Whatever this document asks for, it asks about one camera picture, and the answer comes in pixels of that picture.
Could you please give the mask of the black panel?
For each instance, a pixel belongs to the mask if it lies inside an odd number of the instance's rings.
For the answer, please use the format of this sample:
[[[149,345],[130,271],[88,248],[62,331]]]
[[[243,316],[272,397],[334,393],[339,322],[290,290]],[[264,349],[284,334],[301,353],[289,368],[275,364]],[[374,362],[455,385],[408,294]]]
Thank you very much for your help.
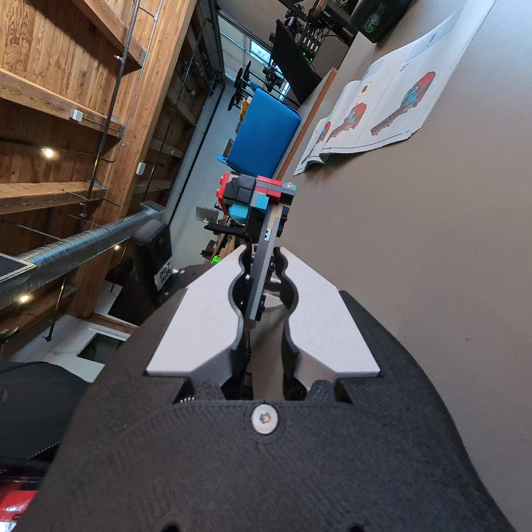
[[[310,66],[280,19],[276,20],[271,57],[288,81],[299,104],[303,104],[321,83],[322,77]]]

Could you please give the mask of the grey desk wooden edge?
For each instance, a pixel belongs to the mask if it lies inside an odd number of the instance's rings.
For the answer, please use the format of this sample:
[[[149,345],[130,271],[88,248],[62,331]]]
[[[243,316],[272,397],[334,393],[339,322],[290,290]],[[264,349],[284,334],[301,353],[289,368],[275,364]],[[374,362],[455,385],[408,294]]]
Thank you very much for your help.
[[[301,105],[298,113],[301,122],[290,140],[281,160],[276,168],[273,178],[280,181],[288,181],[293,174],[319,118],[317,117],[320,107],[326,98],[333,81],[338,73],[337,68],[331,68],[317,88]]]

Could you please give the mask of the red printed garment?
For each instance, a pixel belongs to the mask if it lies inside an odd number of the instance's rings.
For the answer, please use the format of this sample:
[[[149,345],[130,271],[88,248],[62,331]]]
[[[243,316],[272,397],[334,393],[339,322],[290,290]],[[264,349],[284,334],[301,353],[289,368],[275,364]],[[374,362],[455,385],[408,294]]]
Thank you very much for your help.
[[[40,481],[19,478],[1,480],[1,531],[12,531],[33,500]]]

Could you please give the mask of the black equipment cart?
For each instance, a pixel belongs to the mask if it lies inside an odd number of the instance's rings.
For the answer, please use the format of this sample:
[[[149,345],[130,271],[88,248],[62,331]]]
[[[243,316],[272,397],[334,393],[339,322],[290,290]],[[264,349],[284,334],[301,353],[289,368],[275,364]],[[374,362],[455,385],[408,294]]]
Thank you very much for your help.
[[[287,8],[284,26],[299,42],[304,37],[315,37],[323,42],[334,36],[350,46],[357,30],[352,23],[360,1],[280,1]]]

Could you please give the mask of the blue fabric box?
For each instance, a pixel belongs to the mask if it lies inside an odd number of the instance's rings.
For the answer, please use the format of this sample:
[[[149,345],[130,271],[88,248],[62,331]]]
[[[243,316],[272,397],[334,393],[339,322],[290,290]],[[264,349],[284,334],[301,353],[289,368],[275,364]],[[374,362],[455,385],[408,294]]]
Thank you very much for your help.
[[[241,174],[272,178],[300,122],[296,110],[258,88],[229,156],[218,160]]]

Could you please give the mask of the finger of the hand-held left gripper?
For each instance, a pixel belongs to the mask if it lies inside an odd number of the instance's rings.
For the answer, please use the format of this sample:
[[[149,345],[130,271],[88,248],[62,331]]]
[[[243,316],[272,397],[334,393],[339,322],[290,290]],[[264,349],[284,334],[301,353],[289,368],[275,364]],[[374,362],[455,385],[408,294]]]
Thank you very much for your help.
[[[250,331],[249,372],[255,400],[284,400],[282,338],[287,313],[279,294],[266,291],[265,310]]]

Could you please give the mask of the ceiling vent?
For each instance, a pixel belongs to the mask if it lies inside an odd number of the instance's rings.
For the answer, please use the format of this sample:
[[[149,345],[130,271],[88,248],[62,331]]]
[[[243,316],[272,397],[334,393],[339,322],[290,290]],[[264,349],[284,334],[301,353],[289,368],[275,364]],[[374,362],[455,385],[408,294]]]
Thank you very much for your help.
[[[36,268],[32,263],[1,253],[1,285],[23,283]]]

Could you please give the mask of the instruction booklet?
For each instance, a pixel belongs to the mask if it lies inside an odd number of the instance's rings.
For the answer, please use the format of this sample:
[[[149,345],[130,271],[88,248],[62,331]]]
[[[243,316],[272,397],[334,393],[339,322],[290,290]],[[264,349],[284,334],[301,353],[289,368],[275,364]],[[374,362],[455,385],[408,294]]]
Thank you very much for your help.
[[[321,119],[294,176],[330,156],[408,139],[422,127],[494,1],[468,1],[424,36],[372,63]]]

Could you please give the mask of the silver air duct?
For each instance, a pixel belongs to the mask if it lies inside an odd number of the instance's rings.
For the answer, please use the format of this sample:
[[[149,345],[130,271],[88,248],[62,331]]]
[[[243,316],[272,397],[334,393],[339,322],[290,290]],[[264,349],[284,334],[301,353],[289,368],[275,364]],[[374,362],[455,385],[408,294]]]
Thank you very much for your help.
[[[24,264],[1,276],[1,309],[76,269],[83,263],[126,241],[138,228],[152,219],[162,220],[165,207],[152,201],[139,205],[140,211],[120,220],[61,239],[7,259]]]

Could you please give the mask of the long black toy brick assembly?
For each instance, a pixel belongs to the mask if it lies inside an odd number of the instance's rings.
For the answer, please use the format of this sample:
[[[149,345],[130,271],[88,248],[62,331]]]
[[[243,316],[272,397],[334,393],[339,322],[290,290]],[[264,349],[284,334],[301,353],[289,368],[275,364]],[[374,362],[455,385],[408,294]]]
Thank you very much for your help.
[[[265,282],[271,277],[270,263],[276,238],[283,232],[296,193],[293,183],[262,176],[256,178],[249,216],[244,225],[237,223],[249,236],[250,243],[256,246],[252,252],[253,262],[250,266],[244,311],[244,319],[249,323],[259,321],[263,312],[263,289]]]

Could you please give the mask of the black office chair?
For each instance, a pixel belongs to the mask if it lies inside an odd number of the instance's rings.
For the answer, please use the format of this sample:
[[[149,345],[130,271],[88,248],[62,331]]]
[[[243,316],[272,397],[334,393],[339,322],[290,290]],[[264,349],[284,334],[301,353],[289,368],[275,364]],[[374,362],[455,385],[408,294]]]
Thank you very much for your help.
[[[213,232],[215,236],[218,236],[218,240],[214,244],[214,250],[210,258],[219,255],[221,259],[228,256],[236,248],[249,241],[249,236],[244,232],[244,229],[239,225],[232,225],[232,220],[227,219],[224,223],[208,223],[204,228]]]

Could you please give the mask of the black cabled device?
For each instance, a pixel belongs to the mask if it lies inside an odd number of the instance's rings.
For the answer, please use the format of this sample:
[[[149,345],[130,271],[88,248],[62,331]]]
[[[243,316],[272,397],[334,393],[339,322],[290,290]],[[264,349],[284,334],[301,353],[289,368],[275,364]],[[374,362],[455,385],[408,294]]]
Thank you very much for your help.
[[[351,25],[371,43],[378,43],[398,23],[412,1],[359,1]]]

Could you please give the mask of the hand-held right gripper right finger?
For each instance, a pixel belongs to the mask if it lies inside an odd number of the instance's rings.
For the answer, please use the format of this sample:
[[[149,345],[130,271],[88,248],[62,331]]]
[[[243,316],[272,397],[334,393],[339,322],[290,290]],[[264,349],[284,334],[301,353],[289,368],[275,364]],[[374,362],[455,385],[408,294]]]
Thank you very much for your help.
[[[309,391],[318,380],[373,378],[380,373],[339,290],[284,247],[275,248],[283,323],[284,386]]]

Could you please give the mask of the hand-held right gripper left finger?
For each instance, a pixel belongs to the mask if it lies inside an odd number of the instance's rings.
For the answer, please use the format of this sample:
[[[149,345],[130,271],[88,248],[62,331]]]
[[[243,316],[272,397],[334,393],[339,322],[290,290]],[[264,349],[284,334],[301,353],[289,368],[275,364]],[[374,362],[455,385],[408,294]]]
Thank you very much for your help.
[[[241,245],[193,281],[162,336],[146,372],[153,377],[185,377],[196,387],[224,385],[240,375],[246,360],[244,318],[233,291],[245,280]]]

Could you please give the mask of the person's black jacket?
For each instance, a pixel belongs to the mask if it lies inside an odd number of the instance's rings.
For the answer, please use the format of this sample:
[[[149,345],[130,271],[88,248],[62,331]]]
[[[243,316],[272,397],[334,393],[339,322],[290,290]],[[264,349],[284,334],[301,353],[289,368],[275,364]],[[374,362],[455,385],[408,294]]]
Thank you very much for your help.
[[[1,465],[44,461],[90,383],[46,362],[1,363]]]

